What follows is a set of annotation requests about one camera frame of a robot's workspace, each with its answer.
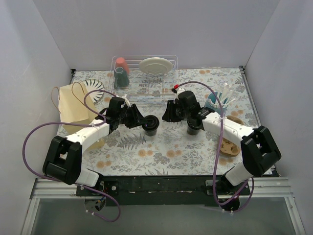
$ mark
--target white wall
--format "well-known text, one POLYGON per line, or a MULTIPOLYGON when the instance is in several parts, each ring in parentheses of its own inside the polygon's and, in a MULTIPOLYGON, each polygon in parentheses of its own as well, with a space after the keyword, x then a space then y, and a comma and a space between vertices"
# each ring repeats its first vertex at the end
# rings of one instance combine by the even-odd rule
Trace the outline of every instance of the white wall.
MULTIPOLYGON (((22 143, 35 126, 58 119, 54 86, 69 83, 70 69, 32 0, 0 0, 0 234, 20 234, 35 177, 22 161, 22 143)), ((27 147, 42 172, 56 127, 35 134, 27 147)))
POLYGON ((34 0, 72 69, 174 54, 180 68, 245 65, 279 0, 34 0))
POLYGON ((313 2, 280 1, 246 66, 260 119, 282 153, 307 234, 313 233, 313 2))

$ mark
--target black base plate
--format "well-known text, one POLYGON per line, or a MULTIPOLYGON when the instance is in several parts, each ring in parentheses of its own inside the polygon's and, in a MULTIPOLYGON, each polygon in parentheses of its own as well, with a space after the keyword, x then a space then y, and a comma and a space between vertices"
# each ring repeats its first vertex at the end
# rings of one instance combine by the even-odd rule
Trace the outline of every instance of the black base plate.
MULTIPOLYGON (((201 176, 100 176, 105 192, 120 205, 205 205, 217 206, 213 196, 207 195, 205 181, 212 175, 201 176)), ((240 195, 249 195, 245 188, 240 195)), ((77 187, 77 196, 94 196, 94 193, 77 187)), ((107 200, 106 206, 115 206, 107 200)))

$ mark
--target cup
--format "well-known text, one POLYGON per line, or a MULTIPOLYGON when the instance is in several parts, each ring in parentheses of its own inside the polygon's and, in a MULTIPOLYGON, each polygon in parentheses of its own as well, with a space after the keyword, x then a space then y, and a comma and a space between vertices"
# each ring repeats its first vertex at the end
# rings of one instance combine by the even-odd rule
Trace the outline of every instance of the cup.
POLYGON ((129 78, 127 72, 122 67, 117 67, 114 71, 114 88, 124 88, 129 85, 129 78))
POLYGON ((122 67, 127 74, 129 74, 129 67, 126 60, 123 57, 118 57, 115 61, 115 67, 122 67))
MULTIPOLYGON (((213 109, 215 112, 217 112, 219 115, 221 115, 220 106, 219 106, 218 102, 216 102, 216 98, 215 98, 215 96, 213 95, 213 93, 211 93, 211 94, 208 96, 208 98, 206 99, 206 102, 205 102, 205 105, 204 105, 204 106, 207 107, 207 108, 213 109), (212 106, 212 105, 210 104, 209 100, 211 100, 213 104, 216 103, 216 104, 217 104, 217 108, 214 107, 214 106, 212 106)), ((227 107, 223 108, 223 113, 224 113, 224 114, 225 114, 226 110, 227 110, 227 107)))

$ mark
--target paper bag handle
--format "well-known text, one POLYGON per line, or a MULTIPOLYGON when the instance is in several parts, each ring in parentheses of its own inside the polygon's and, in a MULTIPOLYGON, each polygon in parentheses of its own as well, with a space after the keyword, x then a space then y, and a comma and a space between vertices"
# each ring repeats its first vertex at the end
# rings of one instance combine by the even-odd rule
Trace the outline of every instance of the paper bag handle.
POLYGON ((83 88, 82 84, 80 84, 79 82, 74 82, 74 83, 73 83, 73 85, 72 85, 72 94, 73 94, 73 96, 75 96, 75 98, 76 98, 79 102, 81 102, 80 99, 79 99, 79 98, 74 94, 74 92, 73 92, 73 87, 74 87, 74 84, 75 84, 75 83, 78 83, 78 84, 80 85, 80 87, 82 88, 83 94, 84 94, 84 95, 86 95, 86 94, 85 94, 85 92, 84 92, 84 88, 83 88))
POLYGON ((50 94, 50 97, 51 97, 51 101, 52 101, 52 104, 54 105, 54 107, 59 111, 59 113, 61 113, 60 110, 59 110, 59 108, 56 106, 56 104, 54 103, 53 98, 52 98, 52 93, 53 93, 53 90, 54 90, 55 88, 58 89, 59 100, 60 100, 60 89, 59 89, 58 87, 54 87, 54 88, 52 89, 51 94, 50 94))

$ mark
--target white plate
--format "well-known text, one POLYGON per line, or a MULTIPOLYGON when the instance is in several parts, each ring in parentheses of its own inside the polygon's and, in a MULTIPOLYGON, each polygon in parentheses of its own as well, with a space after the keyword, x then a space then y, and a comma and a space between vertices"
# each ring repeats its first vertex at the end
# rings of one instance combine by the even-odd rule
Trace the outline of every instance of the white plate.
POLYGON ((171 61, 159 57, 144 59, 139 63, 139 69, 146 74, 166 74, 172 68, 171 61))
MULTIPOLYGON (((86 86, 86 89, 88 92, 91 92, 94 90, 104 90, 103 83, 97 79, 86 79, 82 81, 82 83, 86 86)), ((90 98, 95 104, 103 97, 103 95, 104 95, 104 92, 93 92, 90 94, 90 98)))

